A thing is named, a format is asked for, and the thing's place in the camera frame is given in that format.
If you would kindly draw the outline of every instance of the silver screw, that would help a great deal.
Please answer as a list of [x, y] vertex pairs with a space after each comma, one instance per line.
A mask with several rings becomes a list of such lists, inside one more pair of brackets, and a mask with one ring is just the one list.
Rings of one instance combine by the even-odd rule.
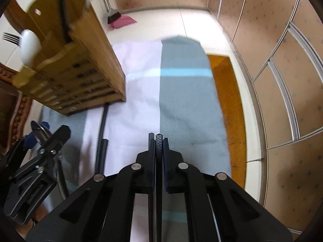
[[219, 180], [226, 180], [227, 179], [227, 175], [225, 173], [218, 173], [216, 175], [216, 177], [219, 179]]
[[131, 165], [131, 168], [133, 170], [139, 170], [141, 168], [141, 165], [139, 163], [134, 163]]
[[93, 177], [93, 179], [94, 179], [95, 182], [101, 182], [104, 179], [104, 175], [102, 175], [102, 174], [96, 174]]
[[45, 168], [43, 166], [37, 168], [37, 172], [40, 174], [45, 170]]
[[179, 167], [180, 169], [188, 169], [188, 164], [187, 164], [187, 163], [182, 162], [182, 163], [179, 163], [179, 164], [178, 164], [178, 167]]

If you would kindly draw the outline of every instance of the wooden caddy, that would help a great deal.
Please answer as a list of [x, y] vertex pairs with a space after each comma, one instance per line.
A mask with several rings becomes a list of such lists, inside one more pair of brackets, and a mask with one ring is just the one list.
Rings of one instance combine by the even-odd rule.
[[72, 43], [65, 43], [58, 0], [36, 0], [26, 28], [42, 43], [32, 66], [23, 67], [13, 84], [24, 94], [63, 114], [114, 101], [125, 101], [125, 75], [90, 6], [66, 0]]

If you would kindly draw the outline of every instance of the white tile floor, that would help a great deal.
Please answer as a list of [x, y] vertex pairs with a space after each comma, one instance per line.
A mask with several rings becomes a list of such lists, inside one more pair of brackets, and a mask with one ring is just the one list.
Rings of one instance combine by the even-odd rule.
[[207, 11], [191, 9], [157, 9], [129, 13], [137, 23], [111, 30], [104, 30], [111, 44], [127, 40], [153, 40], [174, 35], [184, 35], [198, 40], [207, 54], [230, 57], [242, 100], [247, 137], [246, 191], [257, 201], [260, 198], [261, 158], [260, 139], [255, 110], [247, 83], [221, 26]]
[[[33, 0], [17, 1], [22, 8], [27, 9]], [[102, 0], [92, 0], [92, 5], [112, 44], [126, 40], [153, 40], [184, 35], [200, 41], [206, 53], [229, 56], [242, 99], [247, 136], [247, 161], [261, 158], [256, 115], [246, 81], [222, 28], [209, 12], [188, 9], [158, 9], [129, 13], [128, 15], [138, 23], [119, 30], [111, 30], [106, 24]], [[0, 19], [0, 31], [1, 33], [4, 31], [15, 33], [4, 16]], [[19, 48], [5, 41], [0, 41], [0, 47], [3, 49], [0, 53], [0, 61], [12, 69], [19, 70], [21, 67]], [[248, 162], [246, 190], [256, 200], [259, 200], [260, 196], [260, 179], [260, 162]]]

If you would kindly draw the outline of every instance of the light blue stripe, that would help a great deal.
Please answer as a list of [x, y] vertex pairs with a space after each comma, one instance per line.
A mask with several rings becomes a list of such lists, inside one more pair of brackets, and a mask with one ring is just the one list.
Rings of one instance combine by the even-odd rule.
[[213, 77], [212, 71], [207, 68], [162, 68], [161, 77]]
[[162, 211], [162, 219], [166, 221], [187, 223], [186, 213], [182, 212], [171, 212], [171, 211]]

